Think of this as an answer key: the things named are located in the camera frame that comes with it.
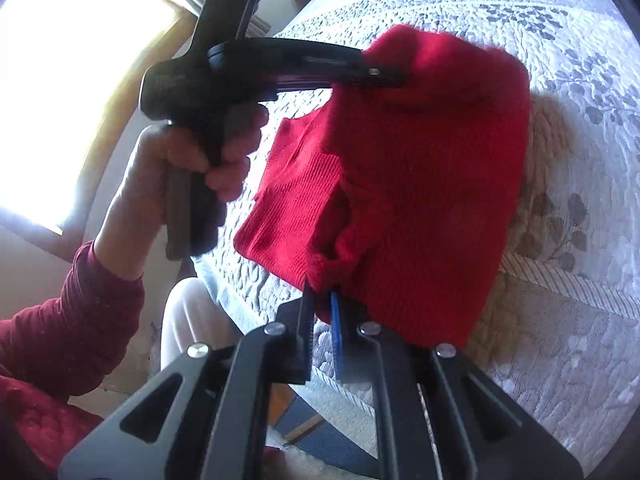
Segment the red sleeved left forearm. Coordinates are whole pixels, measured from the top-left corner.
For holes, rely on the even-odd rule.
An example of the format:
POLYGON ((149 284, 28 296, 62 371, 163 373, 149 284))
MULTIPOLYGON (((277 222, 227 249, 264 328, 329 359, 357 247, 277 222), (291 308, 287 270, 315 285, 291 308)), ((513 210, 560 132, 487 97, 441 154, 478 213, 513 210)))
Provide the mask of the red sleeved left forearm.
POLYGON ((1 322, 1 390, 63 401, 92 391, 122 362, 143 304, 140 278, 119 278, 85 244, 58 298, 1 322))

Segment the person's left hand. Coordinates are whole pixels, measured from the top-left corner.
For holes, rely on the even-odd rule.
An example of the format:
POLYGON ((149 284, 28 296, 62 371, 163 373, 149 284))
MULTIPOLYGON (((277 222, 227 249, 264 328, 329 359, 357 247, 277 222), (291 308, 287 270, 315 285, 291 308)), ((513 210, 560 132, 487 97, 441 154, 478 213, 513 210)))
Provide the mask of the person's left hand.
POLYGON ((250 154, 259 148, 262 127, 268 119, 268 110, 258 103, 231 107, 224 118, 219 166, 209 163, 190 130, 176 126, 145 128, 93 242, 102 266, 126 281, 141 278, 154 240, 166 223, 168 170, 201 174, 220 200, 236 200, 250 172, 250 154))

